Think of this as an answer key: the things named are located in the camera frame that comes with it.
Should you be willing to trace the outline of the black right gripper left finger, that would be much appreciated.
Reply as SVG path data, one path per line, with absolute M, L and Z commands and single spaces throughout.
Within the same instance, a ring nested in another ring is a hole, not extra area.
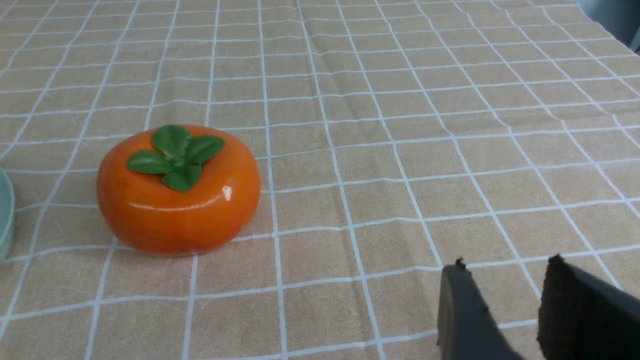
M 438 347 L 442 360 L 521 360 L 503 336 L 462 258 L 442 268 Z

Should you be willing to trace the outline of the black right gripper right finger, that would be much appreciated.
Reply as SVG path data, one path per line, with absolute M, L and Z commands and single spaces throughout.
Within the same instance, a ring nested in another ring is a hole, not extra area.
M 542 283 L 537 342 L 547 360 L 637 360 L 640 301 L 554 255 Z

